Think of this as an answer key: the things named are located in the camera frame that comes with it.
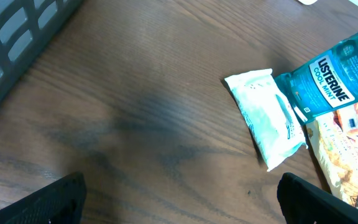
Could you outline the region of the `blue mouthwash bottle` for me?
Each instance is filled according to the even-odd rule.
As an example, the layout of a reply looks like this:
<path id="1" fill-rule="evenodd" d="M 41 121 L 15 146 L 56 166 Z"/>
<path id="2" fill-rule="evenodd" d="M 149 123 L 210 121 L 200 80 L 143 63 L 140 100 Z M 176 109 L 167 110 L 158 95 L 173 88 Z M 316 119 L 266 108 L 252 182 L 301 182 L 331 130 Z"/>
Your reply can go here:
<path id="1" fill-rule="evenodd" d="M 358 33 L 296 70 L 275 77 L 300 124 L 358 103 Z"/>

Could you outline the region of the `mint wet wipes pack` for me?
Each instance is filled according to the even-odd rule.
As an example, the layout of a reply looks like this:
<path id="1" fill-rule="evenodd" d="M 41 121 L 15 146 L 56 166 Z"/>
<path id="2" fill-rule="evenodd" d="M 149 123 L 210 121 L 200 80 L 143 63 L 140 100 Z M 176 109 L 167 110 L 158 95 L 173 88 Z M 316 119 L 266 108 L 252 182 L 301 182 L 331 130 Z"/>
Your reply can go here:
<path id="1" fill-rule="evenodd" d="M 224 81 L 269 172 L 306 145 L 301 124 L 275 83 L 271 68 L 231 75 Z"/>

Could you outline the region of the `yellow snack bag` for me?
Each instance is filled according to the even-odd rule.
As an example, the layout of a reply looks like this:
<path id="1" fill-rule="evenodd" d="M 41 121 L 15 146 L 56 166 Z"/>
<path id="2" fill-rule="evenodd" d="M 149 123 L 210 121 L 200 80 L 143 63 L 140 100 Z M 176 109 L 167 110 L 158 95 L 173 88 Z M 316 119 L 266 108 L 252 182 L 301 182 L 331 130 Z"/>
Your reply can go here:
<path id="1" fill-rule="evenodd" d="M 334 113 L 316 118 L 306 130 L 331 193 L 358 209 L 358 140 L 346 136 Z"/>

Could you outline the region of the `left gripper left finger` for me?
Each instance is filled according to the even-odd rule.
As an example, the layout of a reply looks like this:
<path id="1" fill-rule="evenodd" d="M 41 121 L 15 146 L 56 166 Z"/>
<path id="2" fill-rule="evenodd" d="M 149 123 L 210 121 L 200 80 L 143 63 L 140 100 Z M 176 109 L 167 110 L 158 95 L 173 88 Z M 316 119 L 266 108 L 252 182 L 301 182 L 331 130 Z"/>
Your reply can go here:
<path id="1" fill-rule="evenodd" d="M 79 223 L 86 199 L 81 172 L 70 175 L 0 210 L 0 223 Z"/>

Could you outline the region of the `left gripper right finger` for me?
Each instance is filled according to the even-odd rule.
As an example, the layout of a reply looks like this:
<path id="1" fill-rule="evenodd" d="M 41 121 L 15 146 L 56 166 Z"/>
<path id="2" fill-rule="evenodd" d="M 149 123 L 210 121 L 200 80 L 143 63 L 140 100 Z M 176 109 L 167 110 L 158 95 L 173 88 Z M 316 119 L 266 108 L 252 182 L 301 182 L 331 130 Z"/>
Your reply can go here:
<path id="1" fill-rule="evenodd" d="M 277 199 L 289 224 L 358 223 L 358 209 L 290 172 L 279 181 Z"/>

